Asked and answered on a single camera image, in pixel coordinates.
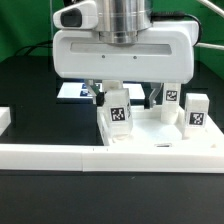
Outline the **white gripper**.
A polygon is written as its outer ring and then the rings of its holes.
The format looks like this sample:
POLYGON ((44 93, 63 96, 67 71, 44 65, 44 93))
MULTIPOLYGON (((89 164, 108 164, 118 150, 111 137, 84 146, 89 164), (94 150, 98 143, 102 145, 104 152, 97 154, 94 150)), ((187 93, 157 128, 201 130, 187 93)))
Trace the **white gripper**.
POLYGON ((97 106, 104 105, 105 93, 94 80, 144 82, 144 108, 152 109, 162 83, 192 79, 194 44, 193 21, 156 22, 131 45, 106 44, 93 31, 61 30, 53 40, 54 67, 62 78, 86 79, 97 106))

